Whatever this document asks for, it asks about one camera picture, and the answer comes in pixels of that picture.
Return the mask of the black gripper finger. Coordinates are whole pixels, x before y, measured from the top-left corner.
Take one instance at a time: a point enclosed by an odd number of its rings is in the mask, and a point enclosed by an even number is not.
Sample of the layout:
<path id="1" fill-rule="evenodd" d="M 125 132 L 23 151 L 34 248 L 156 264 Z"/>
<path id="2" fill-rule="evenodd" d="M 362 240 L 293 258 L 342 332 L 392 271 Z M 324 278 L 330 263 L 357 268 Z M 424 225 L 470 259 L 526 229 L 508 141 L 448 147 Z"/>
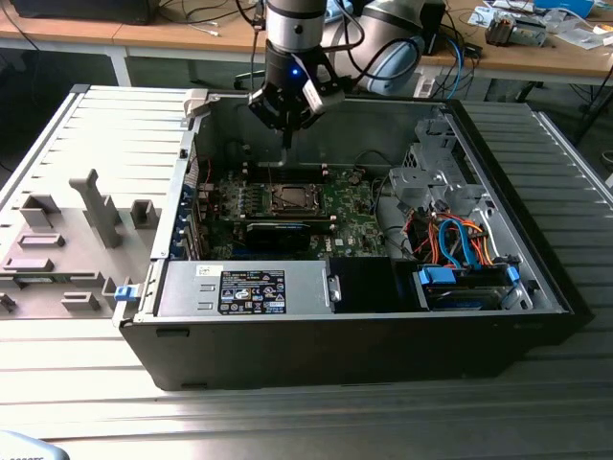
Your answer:
<path id="1" fill-rule="evenodd" d="M 275 85 L 263 85 L 249 94 L 248 107 L 265 126 L 281 133 L 283 148 L 291 147 L 293 135 L 291 112 L 284 100 L 282 89 Z"/>
<path id="2" fill-rule="evenodd" d="M 289 144 L 292 144 L 293 135 L 300 131 L 311 127 L 320 115 L 314 113 L 309 107 L 298 112 L 297 110 L 289 113 Z"/>

